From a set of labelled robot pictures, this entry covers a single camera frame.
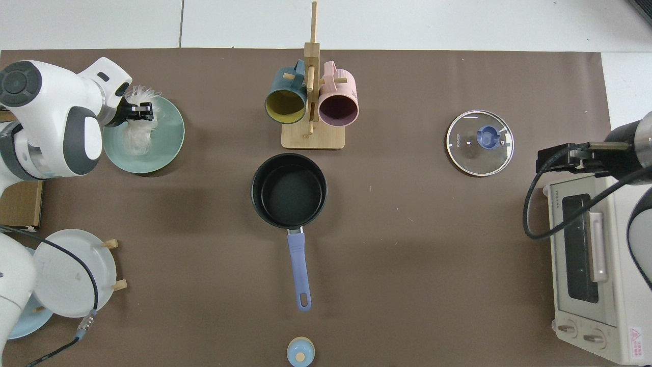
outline oven knob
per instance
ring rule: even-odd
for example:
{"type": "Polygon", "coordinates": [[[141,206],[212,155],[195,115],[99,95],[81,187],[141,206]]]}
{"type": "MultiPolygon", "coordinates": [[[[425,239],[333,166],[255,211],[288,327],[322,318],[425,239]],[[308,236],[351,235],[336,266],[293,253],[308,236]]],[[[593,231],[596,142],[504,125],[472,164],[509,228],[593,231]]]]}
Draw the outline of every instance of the oven knob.
{"type": "Polygon", "coordinates": [[[557,320],[552,321],[552,330],[561,331],[568,334],[571,338],[577,337],[577,326],[572,320],[564,321],[563,325],[557,325],[557,320]]]}
{"type": "Polygon", "coordinates": [[[585,335],[584,340],[586,340],[589,343],[594,343],[595,345],[599,346],[600,349],[604,349],[607,346],[606,343],[606,338],[604,337],[604,333],[602,333],[601,330],[599,329],[593,329],[593,332],[591,332],[591,335],[585,335]]]}

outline warning label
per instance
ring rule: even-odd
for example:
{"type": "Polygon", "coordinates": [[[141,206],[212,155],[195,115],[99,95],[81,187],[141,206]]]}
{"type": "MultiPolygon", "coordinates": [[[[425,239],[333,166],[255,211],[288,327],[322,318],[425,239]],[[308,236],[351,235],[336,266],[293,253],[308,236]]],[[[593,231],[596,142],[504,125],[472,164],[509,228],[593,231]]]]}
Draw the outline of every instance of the warning label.
{"type": "Polygon", "coordinates": [[[641,328],[629,328],[629,345],[632,351],[632,359],[643,359],[643,334],[641,328]]]}

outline teal plate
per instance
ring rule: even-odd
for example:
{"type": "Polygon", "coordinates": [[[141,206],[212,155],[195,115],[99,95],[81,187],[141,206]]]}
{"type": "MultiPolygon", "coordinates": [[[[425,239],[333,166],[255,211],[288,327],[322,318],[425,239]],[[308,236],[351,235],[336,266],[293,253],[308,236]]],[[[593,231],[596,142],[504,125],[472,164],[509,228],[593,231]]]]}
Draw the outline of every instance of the teal plate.
{"type": "MultiPolygon", "coordinates": [[[[27,249],[27,251],[29,251],[32,255],[34,255],[33,249],[29,247],[25,247],[25,249],[27,249]]],[[[25,309],[20,314],[20,317],[18,318],[18,322],[16,323],[14,330],[11,330],[11,334],[9,334],[9,339],[22,338],[26,335],[30,335],[31,333],[40,329],[41,326],[45,325],[45,323],[48,322],[48,320],[52,316],[52,311],[46,309],[46,310],[34,312],[34,310],[39,307],[41,307],[41,304],[38,303],[38,301],[34,297],[34,294],[32,294],[32,296],[29,297],[27,304],[25,305],[25,309]]]]}
{"type": "Polygon", "coordinates": [[[152,146],[143,155],[132,155],[125,150],[127,123],[105,127],[102,132],[104,151],[114,165],[131,173],[150,173],[168,165],[177,156],[186,133],[183,118],[177,107],[163,97],[154,104],[160,108],[156,118],[158,126],[152,131],[152,146]]]}

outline pink mug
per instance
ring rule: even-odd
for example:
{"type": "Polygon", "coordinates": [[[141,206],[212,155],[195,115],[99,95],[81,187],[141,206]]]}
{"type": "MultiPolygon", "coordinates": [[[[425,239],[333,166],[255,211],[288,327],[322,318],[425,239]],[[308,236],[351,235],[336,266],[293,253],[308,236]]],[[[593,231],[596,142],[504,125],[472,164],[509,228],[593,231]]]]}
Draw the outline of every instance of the pink mug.
{"type": "Polygon", "coordinates": [[[323,80],[324,85],[319,89],[319,118],[330,126],[351,125],[359,113],[353,75],[344,69],[337,69],[334,61],[328,61],[324,64],[323,80]],[[343,78],[346,78],[346,83],[337,83],[343,78]]]}

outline mug handle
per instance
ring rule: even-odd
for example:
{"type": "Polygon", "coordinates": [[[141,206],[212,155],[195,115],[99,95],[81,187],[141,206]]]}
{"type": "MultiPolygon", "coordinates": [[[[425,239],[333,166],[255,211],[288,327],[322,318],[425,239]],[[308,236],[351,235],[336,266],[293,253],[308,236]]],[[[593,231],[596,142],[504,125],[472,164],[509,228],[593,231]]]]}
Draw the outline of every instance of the mug handle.
{"type": "Polygon", "coordinates": [[[292,80],[292,88],[299,89],[303,80],[306,78],[306,63],[299,59],[297,64],[294,65],[294,80],[292,80]]]}
{"type": "Polygon", "coordinates": [[[324,64],[324,85],[337,90],[337,84],[335,84],[335,72],[337,68],[335,67],[335,61],[327,61],[324,64]]]}

